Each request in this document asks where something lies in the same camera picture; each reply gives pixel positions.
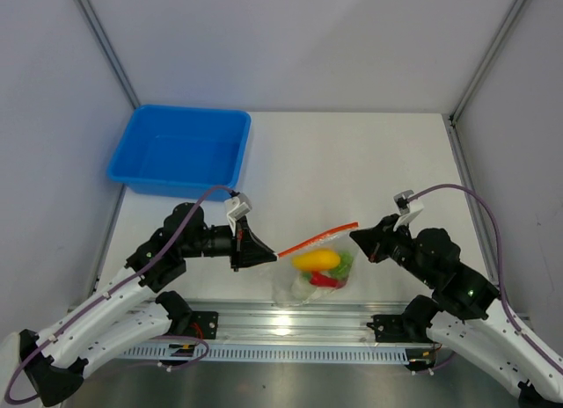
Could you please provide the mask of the green grape bunch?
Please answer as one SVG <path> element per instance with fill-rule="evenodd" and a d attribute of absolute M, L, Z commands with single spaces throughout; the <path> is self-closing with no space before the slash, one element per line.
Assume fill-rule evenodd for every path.
<path fill-rule="evenodd" d="M 328 273 L 337 281 L 346 281 L 355 262 L 355 256 L 349 251 L 340 251 L 340 263 Z"/>

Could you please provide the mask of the clear zip bag orange zipper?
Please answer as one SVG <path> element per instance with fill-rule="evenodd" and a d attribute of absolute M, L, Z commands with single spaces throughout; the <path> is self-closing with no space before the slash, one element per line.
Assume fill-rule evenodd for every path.
<path fill-rule="evenodd" d="M 343 289 L 359 251 L 350 234 L 358 229 L 358 222 L 343 224 L 281 252 L 272 267 L 274 302 L 300 306 Z"/>

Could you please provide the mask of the yellow lemon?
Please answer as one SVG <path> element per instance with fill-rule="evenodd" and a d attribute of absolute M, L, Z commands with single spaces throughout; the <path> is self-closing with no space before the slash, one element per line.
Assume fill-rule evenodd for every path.
<path fill-rule="evenodd" d="M 335 268 L 340 263 L 339 253 L 331 249 L 317 249 L 296 255 L 291 265 L 302 272 L 322 272 Z"/>

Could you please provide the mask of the white cauliflower with green leaves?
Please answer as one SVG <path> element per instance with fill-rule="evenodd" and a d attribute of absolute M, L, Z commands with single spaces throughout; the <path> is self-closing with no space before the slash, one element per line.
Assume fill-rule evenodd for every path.
<path fill-rule="evenodd" d="M 311 285 L 301 274 L 294 279 L 290 292 L 300 302 L 314 301 L 322 295 L 321 289 Z"/>

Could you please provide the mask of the red chili pepper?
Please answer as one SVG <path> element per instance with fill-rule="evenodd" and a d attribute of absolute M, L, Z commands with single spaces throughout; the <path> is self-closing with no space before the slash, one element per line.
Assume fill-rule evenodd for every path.
<path fill-rule="evenodd" d="M 311 274 L 309 283 L 317 288 L 340 289 L 344 288 L 347 285 L 347 279 L 338 280 L 321 272 L 313 272 Z"/>

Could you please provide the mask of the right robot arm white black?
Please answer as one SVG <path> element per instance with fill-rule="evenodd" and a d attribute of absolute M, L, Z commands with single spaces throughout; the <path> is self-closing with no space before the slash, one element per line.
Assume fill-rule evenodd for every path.
<path fill-rule="evenodd" d="M 443 344 L 489 374 L 521 407 L 562 405 L 562 358 L 504 308 L 500 290 L 465 265 L 445 229 L 412 236 L 398 215 L 350 232 L 371 263 L 387 259 L 426 285 L 399 315 L 399 332 L 418 343 Z"/>

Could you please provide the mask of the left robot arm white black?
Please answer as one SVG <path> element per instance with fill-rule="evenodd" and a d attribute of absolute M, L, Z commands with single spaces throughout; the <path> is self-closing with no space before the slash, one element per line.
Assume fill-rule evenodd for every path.
<path fill-rule="evenodd" d="M 226 205 L 227 224 L 209 227 L 199 202 L 179 204 L 104 287 L 48 328 L 18 335 L 23 370 L 44 406 L 72 396 L 97 368 L 129 347 L 189 331 L 190 307 L 167 290 L 186 272 L 188 259 L 226 257 L 234 271 L 278 259 L 252 232 L 250 205 L 241 196 Z"/>

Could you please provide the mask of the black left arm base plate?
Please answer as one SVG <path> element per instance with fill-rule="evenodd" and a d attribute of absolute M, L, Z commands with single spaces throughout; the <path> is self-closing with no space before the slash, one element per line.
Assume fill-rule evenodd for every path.
<path fill-rule="evenodd" d="M 218 312 L 194 311 L 189 315 L 184 315 L 179 320 L 173 320 L 167 335 L 214 340 L 216 339 L 218 325 Z"/>

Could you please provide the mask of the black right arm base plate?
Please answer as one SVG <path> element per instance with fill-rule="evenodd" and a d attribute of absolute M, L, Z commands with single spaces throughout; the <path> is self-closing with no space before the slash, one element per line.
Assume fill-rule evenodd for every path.
<path fill-rule="evenodd" d="M 429 325 L 427 317 L 407 314 L 374 315 L 366 323 L 366 326 L 373 331 L 375 341 L 378 343 L 433 343 L 426 332 L 426 327 Z"/>

